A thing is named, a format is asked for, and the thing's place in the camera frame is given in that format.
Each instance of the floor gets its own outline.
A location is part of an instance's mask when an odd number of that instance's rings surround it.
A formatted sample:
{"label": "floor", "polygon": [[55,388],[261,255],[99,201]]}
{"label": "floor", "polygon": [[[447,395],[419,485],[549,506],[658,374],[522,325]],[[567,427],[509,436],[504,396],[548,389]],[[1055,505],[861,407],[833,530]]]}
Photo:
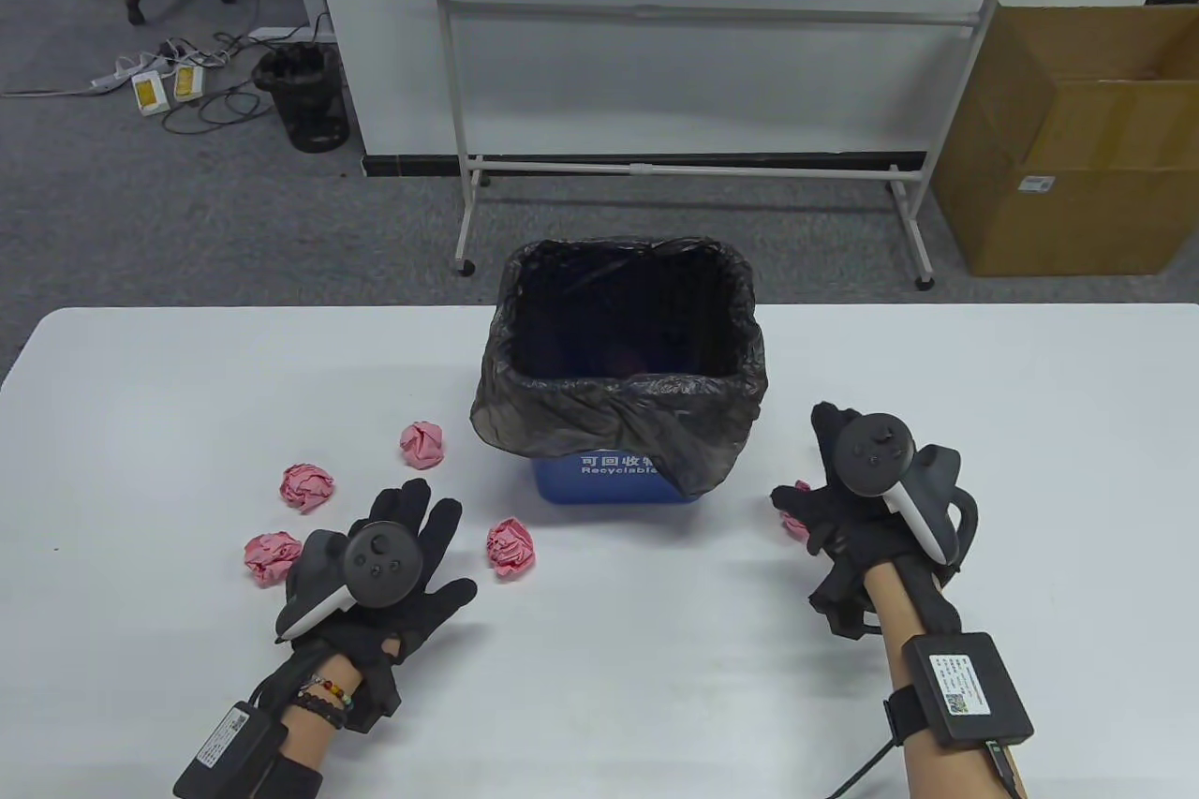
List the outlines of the floor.
{"label": "floor", "polygon": [[[211,44],[246,31],[255,4],[259,24],[303,20],[300,0],[146,0],[138,29],[120,0],[0,0],[0,91],[84,88],[167,36]],[[243,79],[251,55],[219,83]],[[1199,239],[1157,277],[972,278],[934,203],[922,224],[938,286],[916,293],[878,186],[683,178],[496,179],[462,278],[454,181],[364,179],[360,152],[303,156],[275,115],[167,134],[128,92],[0,101],[0,371],[64,306],[492,302],[516,246],[613,233],[730,241],[763,302],[1199,299]]]}

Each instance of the metal frame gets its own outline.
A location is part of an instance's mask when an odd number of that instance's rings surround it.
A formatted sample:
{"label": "metal frame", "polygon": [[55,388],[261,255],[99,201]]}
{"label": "metal frame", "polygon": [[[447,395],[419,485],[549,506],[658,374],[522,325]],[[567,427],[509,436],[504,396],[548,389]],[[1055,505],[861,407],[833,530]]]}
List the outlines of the metal frame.
{"label": "metal frame", "polygon": [[[995,17],[999,0],[983,0],[982,6],[968,14],[903,14],[903,12],[851,12],[805,11],[803,8],[711,8],[693,6],[558,6],[552,2],[471,2],[436,0],[438,20],[441,25],[441,50],[446,68],[446,85],[453,115],[454,144],[458,152],[458,169],[462,181],[463,216],[454,250],[454,269],[463,276],[471,276],[475,265],[466,259],[466,242],[478,199],[478,188],[486,173],[565,173],[565,174],[707,174],[717,178],[825,178],[836,181],[882,181],[894,198],[899,226],[916,264],[916,286],[929,289],[934,284],[933,263],[924,248],[917,218],[928,196],[928,187],[941,151],[953,126],[953,118],[965,94],[970,74],[978,59],[978,50]],[[735,166],[713,164],[596,164],[596,162],[544,162],[514,161],[513,158],[487,158],[472,156],[466,140],[463,114],[462,85],[458,79],[458,55],[454,50],[454,14],[512,14],[586,17],[586,19],[650,19],[650,20],[734,20],[793,28],[796,24],[914,24],[924,28],[968,28],[970,47],[962,74],[952,94],[948,108],[924,156],[920,170],[860,169],[741,169]]]}

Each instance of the black glove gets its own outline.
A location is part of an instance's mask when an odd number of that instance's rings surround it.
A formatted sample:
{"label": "black glove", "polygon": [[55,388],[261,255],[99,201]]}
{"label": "black glove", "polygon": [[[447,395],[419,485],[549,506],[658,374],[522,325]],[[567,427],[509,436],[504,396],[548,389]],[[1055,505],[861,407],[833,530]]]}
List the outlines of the black glove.
{"label": "black glove", "polygon": [[884,561],[894,563],[912,602],[929,632],[957,632],[960,618],[933,585],[933,577],[945,585],[957,565],[938,565],[921,548],[903,516],[893,513],[881,497],[852,493],[833,465],[837,438],[845,425],[858,417],[854,409],[839,409],[821,402],[812,409],[812,428],[820,445],[826,486],[813,491],[776,487],[770,494],[775,507],[796,518],[808,529],[808,552],[824,552],[833,570],[808,596],[812,607],[829,619],[838,636],[860,639],[878,633],[863,620],[874,606],[866,593],[866,572]]}
{"label": "black glove", "polygon": [[[329,552],[336,555],[349,542],[349,537],[367,524],[394,521],[416,535],[423,559],[420,579],[411,593],[394,605],[384,608],[356,605],[348,611],[335,612],[317,627],[294,639],[291,645],[295,653],[291,661],[257,691],[263,697],[259,703],[261,707],[273,707],[287,701],[288,691],[295,689],[302,672],[315,669],[330,655],[339,654],[349,659],[363,675],[363,684],[353,697],[354,707],[349,709],[347,727],[366,733],[380,715],[394,713],[399,707],[399,695],[391,666],[399,665],[420,649],[434,630],[470,602],[478,591],[472,579],[462,577],[434,593],[426,593],[462,518],[462,504],[457,499],[441,499],[433,506],[422,529],[429,498],[429,486],[420,477],[408,481],[398,489],[385,489],[374,500],[370,515],[354,522],[349,535],[330,540]],[[289,599],[291,593],[289,581]],[[394,656],[382,650],[384,642],[391,637],[399,638],[399,654]]]}

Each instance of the pink crumpled paper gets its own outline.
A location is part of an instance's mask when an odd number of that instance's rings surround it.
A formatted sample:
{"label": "pink crumpled paper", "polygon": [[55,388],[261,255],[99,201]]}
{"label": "pink crumpled paper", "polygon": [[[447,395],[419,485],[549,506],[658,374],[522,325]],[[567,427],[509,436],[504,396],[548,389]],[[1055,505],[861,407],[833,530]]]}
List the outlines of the pink crumpled paper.
{"label": "pink crumpled paper", "polygon": [[441,428],[428,421],[416,421],[399,434],[404,461],[416,469],[432,468],[446,457],[441,447]]}
{"label": "pink crumpled paper", "polygon": [[536,555],[529,530],[516,518],[505,518],[487,533],[487,558],[500,577],[513,577],[532,567]]}
{"label": "pink crumpled paper", "polygon": [[259,587],[271,587],[288,576],[303,546],[291,534],[260,534],[246,543],[246,567]]}
{"label": "pink crumpled paper", "polygon": [[[809,486],[809,483],[806,481],[796,481],[795,488],[802,493],[808,493],[812,491],[812,486]],[[808,541],[809,537],[808,529],[806,529],[802,521],[788,515],[784,511],[781,511],[779,515],[783,516],[783,527],[787,528],[787,533],[789,533],[793,537],[795,537],[800,542]]]}
{"label": "pink crumpled paper", "polygon": [[333,477],[315,464],[293,464],[283,473],[279,495],[301,515],[307,515],[333,495]]}

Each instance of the bracelet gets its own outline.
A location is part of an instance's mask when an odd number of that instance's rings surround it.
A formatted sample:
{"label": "bracelet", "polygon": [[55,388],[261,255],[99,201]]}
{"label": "bracelet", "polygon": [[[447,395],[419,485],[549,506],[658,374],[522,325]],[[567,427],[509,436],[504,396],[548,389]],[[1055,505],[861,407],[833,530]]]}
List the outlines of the bracelet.
{"label": "bracelet", "polygon": [[319,696],[313,696],[312,692],[300,693],[291,699],[291,704],[325,719],[325,721],[333,726],[335,731],[339,731],[345,727],[348,717],[345,709],[339,709],[332,702],[325,702]]}
{"label": "bracelet", "polygon": [[303,692],[305,690],[312,686],[318,686],[321,687],[323,690],[329,691],[338,702],[345,705],[347,711],[354,708],[353,697],[348,692],[345,692],[345,690],[343,690],[341,686],[335,684],[332,680],[323,678],[320,674],[313,674],[312,677],[308,678],[305,685],[300,687],[300,691]]}

